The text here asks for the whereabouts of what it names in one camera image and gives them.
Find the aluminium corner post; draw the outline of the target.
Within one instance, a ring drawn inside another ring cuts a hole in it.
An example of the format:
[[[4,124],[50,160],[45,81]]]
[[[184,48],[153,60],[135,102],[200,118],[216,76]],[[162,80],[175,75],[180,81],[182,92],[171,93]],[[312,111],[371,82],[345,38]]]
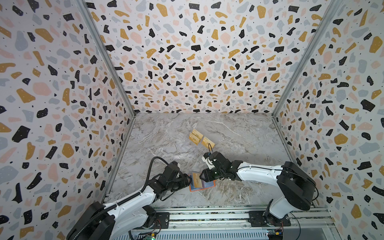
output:
[[[283,106],[285,105],[285,102],[287,101],[290,92],[293,90],[296,82],[299,79],[300,73],[304,69],[305,65],[307,64],[307,61],[311,58],[311,55],[315,51],[315,48],[317,44],[320,42],[320,40],[323,38],[323,35],[325,34],[325,31],[327,30],[328,25],[331,23],[333,17],[337,14],[338,9],[341,7],[344,1],[342,0],[334,0],[330,1],[330,5],[325,11],[324,17],[321,20],[317,31],[313,35],[313,38],[311,39],[307,49],[305,50],[303,57],[298,63],[297,68],[295,69],[291,79],[289,80],[287,86],[285,87],[285,90],[275,108],[273,111],[273,120],[276,119],[276,117],[279,115],[280,110],[282,110]]]
[[[77,5],[77,8],[80,11],[82,18],[85,21],[85,24],[87,25],[87,28],[90,31],[92,39],[94,40],[96,47],[97,47],[99,53],[101,54],[101,57],[103,58],[104,63],[106,64],[108,71],[112,75],[112,80],[114,81],[114,83],[115,83],[124,103],[125,103],[125,106],[127,108],[127,112],[129,113],[129,116],[132,118],[135,118],[135,112],[132,108],[130,100],[129,100],[129,98],[128,98],[125,90],[124,90],[124,87],[123,87],[120,79],[119,79],[119,76],[117,74],[117,71],[116,71],[113,63],[112,63],[112,60],[110,59],[110,57],[107,53],[107,49],[106,49],[106,47],[105,47],[105,45],[101,39],[101,36],[99,34],[97,27],[96,27],[96,25],[92,19],[92,15],[87,8],[86,2],[82,1],[82,0],[76,0],[75,2]]]

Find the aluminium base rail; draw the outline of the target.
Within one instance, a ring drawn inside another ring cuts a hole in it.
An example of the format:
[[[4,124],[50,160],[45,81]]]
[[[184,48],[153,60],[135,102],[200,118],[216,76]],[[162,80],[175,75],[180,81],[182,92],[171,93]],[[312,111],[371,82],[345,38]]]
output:
[[[324,208],[293,211],[290,227],[252,227],[250,211],[263,206],[154,208],[169,212],[168,229],[137,228],[113,240],[339,240],[330,214]]]

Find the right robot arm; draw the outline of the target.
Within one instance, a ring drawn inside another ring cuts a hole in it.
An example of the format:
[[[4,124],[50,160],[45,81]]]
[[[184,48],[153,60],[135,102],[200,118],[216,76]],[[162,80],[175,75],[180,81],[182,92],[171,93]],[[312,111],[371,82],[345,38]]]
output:
[[[263,213],[250,214],[249,222],[256,226],[282,227],[292,211],[308,211],[317,191],[315,181],[292,162],[281,166],[261,166],[243,161],[230,161],[221,153],[205,153],[202,160],[208,168],[200,179],[205,182],[229,179],[269,184],[279,189],[282,196],[272,199]]]

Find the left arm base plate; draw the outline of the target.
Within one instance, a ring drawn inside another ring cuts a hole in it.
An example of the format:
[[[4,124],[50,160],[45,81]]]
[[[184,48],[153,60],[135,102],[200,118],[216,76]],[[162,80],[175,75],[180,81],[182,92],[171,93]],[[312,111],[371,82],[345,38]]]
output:
[[[168,229],[170,223],[170,213],[160,212],[150,214],[144,224],[141,226],[142,229]]]

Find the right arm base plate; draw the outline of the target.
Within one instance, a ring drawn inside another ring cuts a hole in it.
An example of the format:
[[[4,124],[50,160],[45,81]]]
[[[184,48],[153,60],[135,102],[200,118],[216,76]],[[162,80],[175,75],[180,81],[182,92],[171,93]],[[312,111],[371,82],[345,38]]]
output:
[[[248,222],[252,227],[290,227],[291,222],[288,215],[285,215],[282,219],[278,219],[275,216],[268,214],[265,216],[264,211],[250,211]]]

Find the gold card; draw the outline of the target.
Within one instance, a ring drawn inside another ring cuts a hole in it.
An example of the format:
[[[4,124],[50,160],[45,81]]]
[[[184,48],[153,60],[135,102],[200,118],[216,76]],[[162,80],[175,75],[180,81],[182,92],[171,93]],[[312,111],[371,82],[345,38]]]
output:
[[[203,137],[202,145],[207,149],[213,149],[215,146],[215,143],[209,140],[207,137]]]
[[[204,137],[203,134],[201,134],[199,131],[197,131],[196,129],[193,129],[192,131],[192,134],[195,135],[198,139],[202,139]]]
[[[192,179],[193,189],[202,189],[204,187],[199,173],[192,173]]]
[[[189,140],[191,140],[195,145],[198,145],[201,141],[201,139],[193,133],[190,133]]]

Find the right aluminium corner post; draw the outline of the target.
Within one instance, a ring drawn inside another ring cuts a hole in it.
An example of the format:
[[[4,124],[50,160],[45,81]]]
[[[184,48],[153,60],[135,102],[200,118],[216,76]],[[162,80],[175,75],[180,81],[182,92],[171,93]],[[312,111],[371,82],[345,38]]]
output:
[[[295,69],[291,79],[289,80],[287,86],[285,87],[285,90],[275,108],[273,111],[273,120],[276,119],[276,117],[279,115],[280,110],[282,110],[283,106],[285,105],[285,102],[287,101],[290,92],[293,90],[296,82],[299,79],[300,73],[304,69],[305,65],[307,64],[307,61],[311,58],[311,55],[315,51],[315,48],[317,44],[320,42],[320,40],[323,38],[323,35],[325,34],[325,31],[327,30],[328,25],[331,23],[333,17],[337,14],[338,9],[341,7],[344,1],[342,0],[334,0],[330,1],[330,5],[325,11],[324,17],[321,20],[317,31],[313,35],[313,38],[311,39],[307,49],[305,50],[303,57],[298,63],[297,68]]]

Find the orange card holder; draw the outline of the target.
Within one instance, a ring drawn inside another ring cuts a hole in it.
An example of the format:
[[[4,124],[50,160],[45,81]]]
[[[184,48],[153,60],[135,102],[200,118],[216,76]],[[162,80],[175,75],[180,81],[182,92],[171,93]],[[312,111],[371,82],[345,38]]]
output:
[[[213,188],[216,186],[216,182],[205,182],[200,179],[200,173],[197,172],[192,172],[189,175],[192,178],[192,182],[190,184],[190,192],[196,192],[196,191],[201,191],[209,188]]]

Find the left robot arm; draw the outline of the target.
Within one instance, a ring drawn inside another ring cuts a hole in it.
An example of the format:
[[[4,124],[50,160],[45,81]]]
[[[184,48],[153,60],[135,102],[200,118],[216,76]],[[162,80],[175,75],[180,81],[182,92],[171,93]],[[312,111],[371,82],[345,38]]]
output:
[[[143,187],[117,201],[91,204],[67,235],[68,240],[113,240],[137,228],[161,227],[151,206],[173,193],[188,188],[192,178],[180,170],[177,162],[166,163],[164,171],[147,176]]]

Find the left aluminium corner post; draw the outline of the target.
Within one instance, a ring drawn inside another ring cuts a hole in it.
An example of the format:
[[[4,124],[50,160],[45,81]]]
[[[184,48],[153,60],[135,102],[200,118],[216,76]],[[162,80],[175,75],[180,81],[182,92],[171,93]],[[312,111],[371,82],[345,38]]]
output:
[[[101,57],[103,58],[104,63],[106,64],[108,71],[112,75],[112,80],[114,81],[114,83],[115,83],[124,103],[125,103],[125,106],[127,108],[127,112],[129,113],[129,116],[132,118],[135,118],[135,112],[132,108],[130,100],[129,100],[129,98],[128,98],[125,90],[124,90],[124,87],[123,87],[120,79],[119,79],[119,76],[117,74],[117,71],[116,71],[113,63],[112,63],[112,60],[110,59],[110,57],[107,53],[107,49],[106,49],[106,47],[105,47],[105,45],[101,39],[101,36],[99,34],[97,27],[96,27],[96,25],[92,19],[92,15],[87,8],[86,2],[82,1],[82,0],[76,0],[75,2],[77,5],[77,8],[80,11],[82,18],[85,21],[85,24],[87,25],[87,28],[90,31],[92,39],[94,40],[96,47],[97,47],[99,53],[101,54]]]

